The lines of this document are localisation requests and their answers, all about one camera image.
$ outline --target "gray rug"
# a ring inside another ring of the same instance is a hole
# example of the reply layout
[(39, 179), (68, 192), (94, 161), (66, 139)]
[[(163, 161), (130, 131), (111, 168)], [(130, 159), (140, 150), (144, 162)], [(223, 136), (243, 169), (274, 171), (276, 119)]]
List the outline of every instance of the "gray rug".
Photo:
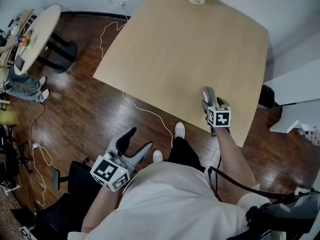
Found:
[(18, 230), (21, 226), (10, 211), (19, 208), (21, 206), (12, 194), (6, 196), (0, 189), (0, 240), (24, 239)]

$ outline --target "dark brown hardwood floor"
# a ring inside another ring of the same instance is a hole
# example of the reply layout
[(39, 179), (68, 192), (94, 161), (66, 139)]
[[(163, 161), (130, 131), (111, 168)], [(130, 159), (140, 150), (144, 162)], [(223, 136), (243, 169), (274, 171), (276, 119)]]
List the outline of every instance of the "dark brown hardwood floor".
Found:
[[(54, 190), (53, 168), (60, 170), (61, 176), (67, 176), (72, 161), (81, 162), (86, 157), (94, 161), (98, 155), (104, 154), (111, 138), (127, 128), (138, 128), (129, 152), (153, 141), (153, 149), (160, 149), (165, 158), (169, 155), (171, 137), (161, 121), (150, 113), (137, 110), (123, 99), (121, 91), (93, 78), (102, 55), (99, 36), (104, 26), (114, 20), (98, 16), (62, 15), (56, 32), (66, 41), (77, 43), (76, 61), (62, 74), (56, 74), (38, 62), (29, 70), (29, 74), (34, 77), (47, 76), (45, 88), (50, 89), (49, 98), (44, 103), (45, 114), (37, 122), (38, 129), (32, 132), (32, 143), (40, 143), (53, 158), (53, 164), (49, 167), (39, 150), (34, 153), (35, 165), (47, 185), (44, 194), (47, 207), (67, 191), (68, 185), (62, 183), (60, 191)], [(124, 20), (116, 21), (120, 25), (125, 23)], [(117, 34), (115, 25), (106, 29), (102, 45), (104, 52)], [(175, 124), (180, 121), (177, 117), (134, 97), (127, 97), (141, 108), (159, 114), (174, 132)], [(14, 97), (10, 97), (10, 100), (18, 114), (17, 138), (30, 141), (31, 124), (44, 107)], [(269, 127), (279, 120), (280, 113), (280, 109), (256, 110), (242, 153), (262, 190), (288, 193), (297, 186), (310, 188), (320, 168), (320, 148), (313, 146), (295, 130), (289, 134), (270, 132)], [(216, 167), (220, 153), (217, 139), (189, 123), (185, 123), (185, 128), (186, 139), (201, 157), (201, 162)], [(143, 166), (150, 163), (151, 155)], [(16, 190), (15, 194), (23, 205), (33, 209), (33, 199), (42, 202), (41, 178), (36, 172), (29, 175), (24, 169), (20, 178), (22, 188)], [(219, 189), (222, 199), (232, 202), (225, 188)]]

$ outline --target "black baseboard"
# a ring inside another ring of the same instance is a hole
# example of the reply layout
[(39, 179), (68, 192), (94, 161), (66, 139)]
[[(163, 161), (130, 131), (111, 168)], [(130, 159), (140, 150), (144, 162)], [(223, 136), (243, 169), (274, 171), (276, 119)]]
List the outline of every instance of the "black baseboard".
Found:
[(126, 20), (127, 18), (130, 19), (131, 16), (115, 14), (115, 13), (107, 13), (107, 12), (95, 12), (95, 11), (62, 11), (62, 15), (90, 15), (90, 16), (103, 16), (103, 17), (110, 17), (116, 18), (120, 20)]

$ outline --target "white shoe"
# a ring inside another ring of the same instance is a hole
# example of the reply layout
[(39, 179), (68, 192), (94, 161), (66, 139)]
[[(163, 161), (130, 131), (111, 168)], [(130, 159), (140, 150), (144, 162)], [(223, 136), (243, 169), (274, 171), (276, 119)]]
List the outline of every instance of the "white shoe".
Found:
[(48, 96), (49, 96), (49, 90), (46, 89), (46, 90), (44, 90), (42, 92), (42, 101), (41, 101), (41, 103), (44, 102), (46, 100), (46, 98), (48, 98)]
[(38, 91), (41, 90), (41, 87), (45, 84), (46, 80), (47, 80), (47, 78), (46, 78), (45, 76), (41, 77), (41, 79), (39, 80), (40, 86), (39, 86), (39, 88), (37, 89)]
[(175, 133), (174, 138), (176, 138), (176, 137), (181, 137), (182, 139), (185, 138), (186, 128), (185, 128), (185, 126), (184, 126), (184, 124), (182, 122), (178, 122), (175, 125), (174, 133)]
[(162, 155), (162, 152), (159, 149), (157, 149), (153, 152), (152, 158), (153, 158), (154, 163), (155, 162), (162, 162), (164, 160), (164, 156)]

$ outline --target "wall outlet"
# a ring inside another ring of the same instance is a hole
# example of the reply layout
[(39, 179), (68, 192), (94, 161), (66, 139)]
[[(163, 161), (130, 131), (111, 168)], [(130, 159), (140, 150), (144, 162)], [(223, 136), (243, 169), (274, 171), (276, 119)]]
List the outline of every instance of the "wall outlet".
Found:
[(122, 7), (122, 6), (124, 6), (124, 7), (126, 7), (126, 2), (125, 1), (123, 1), (123, 0), (118, 0), (119, 1), (119, 5)]

